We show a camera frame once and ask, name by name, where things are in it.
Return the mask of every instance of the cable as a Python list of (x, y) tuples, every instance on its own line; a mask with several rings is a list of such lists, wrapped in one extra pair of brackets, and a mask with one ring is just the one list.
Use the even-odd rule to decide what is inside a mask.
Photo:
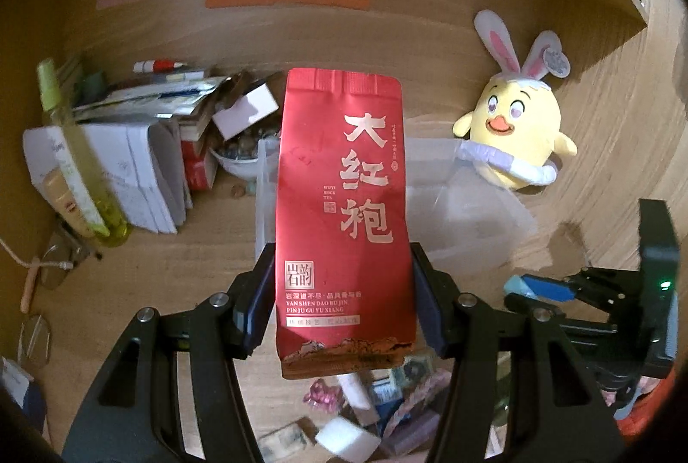
[(30, 269), (31, 267), (59, 267), (60, 269), (64, 269), (65, 271), (69, 271), (71, 269), (74, 269), (74, 264), (71, 261), (42, 261), (39, 264), (28, 264), (26, 261), (22, 261), (19, 259), (19, 257), (12, 251), (12, 249), (7, 245), (7, 243), (0, 238), (0, 245), (2, 245), (3, 248), (5, 248), (5, 251), (9, 254), (9, 256), (15, 260), (16, 263), (24, 267), (25, 269)]

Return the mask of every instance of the screw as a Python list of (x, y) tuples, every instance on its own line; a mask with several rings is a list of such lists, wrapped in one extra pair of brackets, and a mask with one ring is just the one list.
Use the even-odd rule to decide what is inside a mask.
[(210, 299), (212, 307), (222, 307), (229, 302), (229, 296), (225, 292), (216, 292)]
[(552, 318), (552, 312), (550, 312), (549, 310), (547, 310), (544, 307), (536, 307), (532, 311), (532, 316), (535, 319), (537, 319), (538, 321), (545, 322), (545, 321), (549, 321)]
[(463, 294), (459, 294), (458, 300), (459, 304), (463, 307), (473, 307), (477, 304), (477, 298), (470, 292), (464, 292)]
[(152, 307), (143, 307), (136, 314), (136, 319), (142, 323), (146, 323), (153, 319), (154, 315), (156, 315), (156, 311)]

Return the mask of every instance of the banknote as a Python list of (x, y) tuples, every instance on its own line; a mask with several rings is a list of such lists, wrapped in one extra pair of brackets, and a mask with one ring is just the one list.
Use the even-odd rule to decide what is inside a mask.
[(417, 353), (404, 357), (404, 363), (391, 369), (391, 380), (402, 391), (413, 389), (432, 374), (432, 354)]
[(298, 423), (291, 423), (258, 439), (258, 448), (265, 463), (280, 461), (312, 445)]

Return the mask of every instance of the yellow-green bottle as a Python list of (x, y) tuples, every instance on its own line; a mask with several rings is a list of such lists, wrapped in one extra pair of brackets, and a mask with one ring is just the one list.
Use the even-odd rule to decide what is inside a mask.
[(59, 126), (64, 135), (63, 142), (56, 144), (53, 141), (64, 179), (98, 241), (110, 248), (122, 245), (129, 237), (131, 227), (117, 200), (102, 181), (101, 165), (82, 129), (75, 123), (70, 105), (62, 96), (52, 59), (40, 62), (37, 73), (43, 111), (50, 124)]

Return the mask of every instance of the pink inner ear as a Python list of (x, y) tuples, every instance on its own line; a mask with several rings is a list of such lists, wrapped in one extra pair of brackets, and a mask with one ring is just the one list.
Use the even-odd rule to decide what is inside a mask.
[(542, 59), (542, 54), (545, 53), (545, 50), (548, 49), (548, 47), (550, 47), (549, 44), (546, 46), (542, 46), (542, 49), (540, 50), (540, 53), (538, 53), (536, 59), (532, 62), (531, 65), (528, 66), (525, 76), (537, 79), (539, 76), (547, 72), (545, 62)]
[(507, 46), (505, 46), (504, 42), (501, 41), (500, 35), (493, 30), (490, 31), (490, 42), (494, 46), (496, 52), (499, 53), (501, 57), (503, 57), (505, 60), (507, 60), (507, 67), (511, 69), (514, 73), (518, 73), (519, 67), (517, 62), (514, 60), (514, 58), (511, 57), (511, 54), (507, 51)]

